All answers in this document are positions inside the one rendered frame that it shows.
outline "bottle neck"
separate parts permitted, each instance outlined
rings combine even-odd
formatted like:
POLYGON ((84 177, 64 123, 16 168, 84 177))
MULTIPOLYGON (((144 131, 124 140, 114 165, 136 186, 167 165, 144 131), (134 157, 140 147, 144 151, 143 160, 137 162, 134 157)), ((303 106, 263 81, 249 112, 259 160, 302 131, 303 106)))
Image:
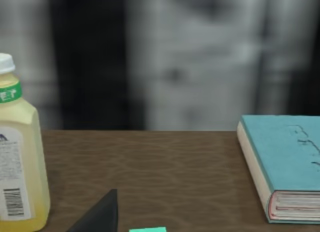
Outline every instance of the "bottle neck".
POLYGON ((0 74, 0 104, 9 103, 22 97, 19 79, 13 73, 0 74))

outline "brown wooden surface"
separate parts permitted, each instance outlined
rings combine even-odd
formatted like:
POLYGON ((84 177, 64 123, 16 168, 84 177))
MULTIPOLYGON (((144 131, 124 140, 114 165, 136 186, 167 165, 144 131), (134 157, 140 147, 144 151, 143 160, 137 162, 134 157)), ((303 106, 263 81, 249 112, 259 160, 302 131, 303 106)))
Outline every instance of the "brown wooden surface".
POLYGON ((118 189, 119 232, 318 232, 268 224, 234 132, 45 131, 51 214, 64 232, 118 189))

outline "bottle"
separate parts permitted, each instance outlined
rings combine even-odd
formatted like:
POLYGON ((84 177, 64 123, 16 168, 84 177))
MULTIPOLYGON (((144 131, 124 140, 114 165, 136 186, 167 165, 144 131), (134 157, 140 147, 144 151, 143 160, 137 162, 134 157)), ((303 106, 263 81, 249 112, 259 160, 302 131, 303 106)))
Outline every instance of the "bottle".
POLYGON ((47 222, 50 195, 38 112, 15 68, 0 53, 0 232, 35 232, 47 222))

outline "white label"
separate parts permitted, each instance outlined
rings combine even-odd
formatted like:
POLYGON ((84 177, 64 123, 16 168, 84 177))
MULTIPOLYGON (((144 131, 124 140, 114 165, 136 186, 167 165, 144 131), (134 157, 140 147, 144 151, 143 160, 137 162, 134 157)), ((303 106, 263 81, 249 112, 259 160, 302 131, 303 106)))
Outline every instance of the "white label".
POLYGON ((0 221, 32 218, 22 163, 22 134, 0 127, 0 221))

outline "green band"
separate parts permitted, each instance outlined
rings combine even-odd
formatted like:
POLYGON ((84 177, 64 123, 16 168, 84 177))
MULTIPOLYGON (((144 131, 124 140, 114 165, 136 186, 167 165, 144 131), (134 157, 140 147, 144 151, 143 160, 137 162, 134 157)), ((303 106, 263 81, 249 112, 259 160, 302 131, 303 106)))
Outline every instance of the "green band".
POLYGON ((15 85, 0 88, 0 104, 15 101, 22 96, 20 82, 15 85))

